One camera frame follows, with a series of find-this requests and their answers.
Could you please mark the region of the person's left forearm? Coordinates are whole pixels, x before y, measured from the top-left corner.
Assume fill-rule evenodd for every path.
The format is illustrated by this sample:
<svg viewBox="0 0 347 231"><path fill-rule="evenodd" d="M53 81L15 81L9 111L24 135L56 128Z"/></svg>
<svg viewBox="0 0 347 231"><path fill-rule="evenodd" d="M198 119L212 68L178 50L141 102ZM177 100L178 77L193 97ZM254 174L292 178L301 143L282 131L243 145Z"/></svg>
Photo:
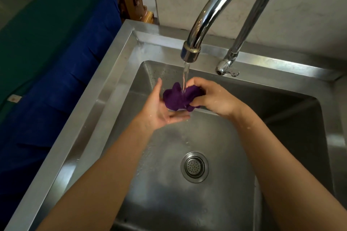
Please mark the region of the person's left forearm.
<svg viewBox="0 0 347 231"><path fill-rule="evenodd" d="M36 231L110 231L153 132L147 121L136 117Z"/></svg>

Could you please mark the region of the chrome gooseneck faucet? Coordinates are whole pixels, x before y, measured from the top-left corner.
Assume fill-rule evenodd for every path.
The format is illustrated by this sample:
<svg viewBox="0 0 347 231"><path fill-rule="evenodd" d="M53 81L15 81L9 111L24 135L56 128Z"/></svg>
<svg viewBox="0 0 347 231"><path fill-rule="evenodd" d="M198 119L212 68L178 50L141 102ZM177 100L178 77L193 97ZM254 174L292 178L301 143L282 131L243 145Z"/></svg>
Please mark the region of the chrome gooseneck faucet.
<svg viewBox="0 0 347 231"><path fill-rule="evenodd" d="M201 45L205 35L231 1L232 0L209 0L207 2L195 21L187 40L183 44L180 57L184 62L193 63L197 60L201 52ZM232 65L236 61L243 43L269 1L270 0L255 1L233 45L226 53L223 60L217 64L215 71L218 75L224 76L230 74L232 77L237 77L239 75L238 71L232 70Z"/></svg>

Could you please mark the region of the green fabric cover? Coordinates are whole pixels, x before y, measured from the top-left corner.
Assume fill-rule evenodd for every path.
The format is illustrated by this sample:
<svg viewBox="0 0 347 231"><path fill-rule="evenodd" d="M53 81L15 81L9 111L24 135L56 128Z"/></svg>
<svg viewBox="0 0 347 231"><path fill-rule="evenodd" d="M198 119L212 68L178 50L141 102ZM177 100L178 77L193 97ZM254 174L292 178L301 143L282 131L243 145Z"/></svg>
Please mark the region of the green fabric cover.
<svg viewBox="0 0 347 231"><path fill-rule="evenodd" d="M0 123L58 57L99 0L0 0Z"/></svg>

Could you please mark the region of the person's right forearm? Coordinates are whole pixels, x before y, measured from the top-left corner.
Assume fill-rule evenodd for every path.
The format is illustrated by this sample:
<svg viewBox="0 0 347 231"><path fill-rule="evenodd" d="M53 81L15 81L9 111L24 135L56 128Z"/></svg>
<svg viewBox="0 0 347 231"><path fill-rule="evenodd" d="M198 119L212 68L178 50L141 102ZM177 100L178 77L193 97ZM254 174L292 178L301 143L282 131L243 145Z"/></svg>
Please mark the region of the person's right forearm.
<svg viewBox="0 0 347 231"><path fill-rule="evenodd" d="M281 230L347 231L347 210L249 106L237 103L229 119Z"/></svg>

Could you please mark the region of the blue fabric cover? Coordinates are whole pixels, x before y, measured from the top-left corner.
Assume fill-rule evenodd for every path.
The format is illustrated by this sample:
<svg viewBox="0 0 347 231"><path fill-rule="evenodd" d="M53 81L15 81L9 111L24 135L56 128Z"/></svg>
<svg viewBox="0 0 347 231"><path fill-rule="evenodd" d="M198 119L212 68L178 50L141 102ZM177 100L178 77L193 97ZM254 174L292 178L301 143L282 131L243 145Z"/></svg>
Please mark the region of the blue fabric cover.
<svg viewBox="0 0 347 231"><path fill-rule="evenodd" d="M118 0L100 0L56 63L0 124L0 231L4 231L119 32Z"/></svg>

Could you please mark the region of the person's right hand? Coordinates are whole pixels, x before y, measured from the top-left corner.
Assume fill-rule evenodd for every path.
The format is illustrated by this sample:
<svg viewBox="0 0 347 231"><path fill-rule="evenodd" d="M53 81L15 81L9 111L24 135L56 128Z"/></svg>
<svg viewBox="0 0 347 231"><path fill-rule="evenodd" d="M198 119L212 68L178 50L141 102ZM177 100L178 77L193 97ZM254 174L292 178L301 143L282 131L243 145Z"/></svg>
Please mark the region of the person's right hand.
<svg viewBox="0 0 347 231"><path fill-rule="evenodd" d="M205 91L205 95L207 95L206 108L224 118L229 120L237 119L249 109L245 103L214 81L193 77L188 80L186 86L188 88L192 85L196 85Z"/></svg>

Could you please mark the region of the metal sink drain strainer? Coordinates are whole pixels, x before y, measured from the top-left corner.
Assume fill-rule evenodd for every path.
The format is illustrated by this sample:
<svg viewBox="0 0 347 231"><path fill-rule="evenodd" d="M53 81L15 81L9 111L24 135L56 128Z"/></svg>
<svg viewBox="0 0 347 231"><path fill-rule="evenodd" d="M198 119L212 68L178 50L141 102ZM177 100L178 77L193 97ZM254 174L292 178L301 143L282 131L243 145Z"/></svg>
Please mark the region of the metal sink drain strainer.
<svg viewBox="0 0 347 231"><path fill-rule="evenodd" d="M181 161L180 169L187 181L199 184L208 177L210 165L202 153L193 151L185 154Z"/></svg>

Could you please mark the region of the person's left hand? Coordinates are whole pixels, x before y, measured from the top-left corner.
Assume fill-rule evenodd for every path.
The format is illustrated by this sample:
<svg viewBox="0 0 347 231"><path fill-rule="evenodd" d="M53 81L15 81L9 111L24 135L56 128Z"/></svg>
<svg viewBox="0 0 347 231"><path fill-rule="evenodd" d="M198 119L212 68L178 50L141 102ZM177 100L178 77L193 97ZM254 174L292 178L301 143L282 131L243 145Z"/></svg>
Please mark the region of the person's left hand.
<svg viewBox="0 0 347 231"><path fill-rule="evenodd" d="M188 111L171 111L165 106L161 97L159 102L150 102L148 96L142 110L133 119L132 124L140 131L153 133L166 125L188 119L190 119Z"/></svg>

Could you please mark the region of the stainless steel sink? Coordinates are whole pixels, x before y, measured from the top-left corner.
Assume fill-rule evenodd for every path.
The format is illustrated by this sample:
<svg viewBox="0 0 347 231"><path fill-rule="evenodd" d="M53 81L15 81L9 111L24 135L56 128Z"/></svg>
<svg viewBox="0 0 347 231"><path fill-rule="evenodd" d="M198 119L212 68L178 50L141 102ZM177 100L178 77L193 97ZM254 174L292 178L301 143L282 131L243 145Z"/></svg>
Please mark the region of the stainless steel sink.
<svg viewBox="0 0 347 231"><path fill-rule="evenodd" d="M188 31L127 20L76 104L4 231L34 231L59 198L111 146L157 79L182 81ZM215 67L232 40L207 35L189 78L221 84L248 104L288 150L347 208L347 99L334 92L347 62L246 43L230 74ZM189 152L209 162L187 181ZM235 128L204 109L151 138L112 230L278 230Z"/></svg>

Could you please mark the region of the purple cloth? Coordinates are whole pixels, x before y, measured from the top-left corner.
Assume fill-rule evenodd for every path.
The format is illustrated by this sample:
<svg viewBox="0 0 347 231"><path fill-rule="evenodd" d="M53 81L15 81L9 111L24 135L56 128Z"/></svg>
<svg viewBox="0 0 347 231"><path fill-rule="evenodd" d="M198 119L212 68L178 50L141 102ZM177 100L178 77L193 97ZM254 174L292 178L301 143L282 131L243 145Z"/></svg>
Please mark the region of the purple cloth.
<svg viewBox="0 0 347 231"><path fill-rule="evenodd" d="M166 89L163 92L163 101L165 106L172 111L187 110L192 112L195 108L200 108L200 106L194 107L190 103L196 98L205 95L205 91L196 85L192 85L182 91L179 82L173 84L171 89Z"/></svg>

